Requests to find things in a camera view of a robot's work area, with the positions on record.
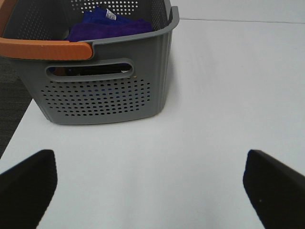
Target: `orange handle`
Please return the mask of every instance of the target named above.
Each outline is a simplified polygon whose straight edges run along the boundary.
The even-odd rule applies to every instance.
[[[87,60],[92,48],[85,42],[38,41],[2,38],[18,0],[0,0],[0,55],[29,60]]]

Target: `purple cloth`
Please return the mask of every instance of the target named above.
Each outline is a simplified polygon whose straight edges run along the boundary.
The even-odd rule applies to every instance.
[[[85,11],[84,17],[82,19],[82,23],[96,23],[96,24],[103,24],[103,25],[121,25],[125,23],[132,22],[131,19],[123,17],[119,14],[112,13],[116,16],[116,20],[111,20],[107,18],[107,11],[105,9],[101,9],[96,7],[93,12]]]
[[[142,19],[121,25],[78,23],[72,26],[70,34],[66,40],[78,42],[84,40],[128,36],[152,31],[152,25]]]

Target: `basket handle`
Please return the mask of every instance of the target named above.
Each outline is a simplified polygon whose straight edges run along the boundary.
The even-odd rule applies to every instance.
[[[0,0],[0,55],[28,60],[87,60],[92,48],[85,42],[39,41],[3,38],[10,15],[18,0]]]
[[[91,67],[91,66],[102,66],[102,65],[111,65],[111,64],[120,64],[127,63],[131,66],[131,69],[127,72],[122,73],[111,73],[111,74],[99,74],[99,75],[76,75],[76,76],[57,76],[52,74],[49,71],[49,68],[52,67]],[[55,82],[85,82],[85,81],[101,81],[101,80],[115,80],[115,79],[124,79],[131,77],[134,74],[134,64],[132,60],[128,58],[119,58],[111,60],[102,60],[96,61],[92,64],[86,65],[77,65],[77,64],[54,64],[49,65],[45,69],[47,77]]]

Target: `gray plastic basket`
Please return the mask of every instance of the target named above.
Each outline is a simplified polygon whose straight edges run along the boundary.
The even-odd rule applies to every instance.
[[[156,115],[164,107],[172,30],[179,23],[169,0],[18,0],[3,37],[61,40],[82,12],[105,4],[131,19],[149,21],[155,31],[86,41],[93,51],[84,61],[11,59],[46,118],[58,124],[101,124]],[[127,63],[127,72],[56,76],[53,67]]]

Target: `white table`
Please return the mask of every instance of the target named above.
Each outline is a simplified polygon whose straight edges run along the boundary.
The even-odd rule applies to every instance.
[[[305,25],[184,21],[164,110],[65,126],[32,102],[0,172],[55,151],[59,182],[39,229],[262,229],[244,191],[248,150],[305,174]]]
[[[305,22],[303,0],[171,0],[191,19]]]

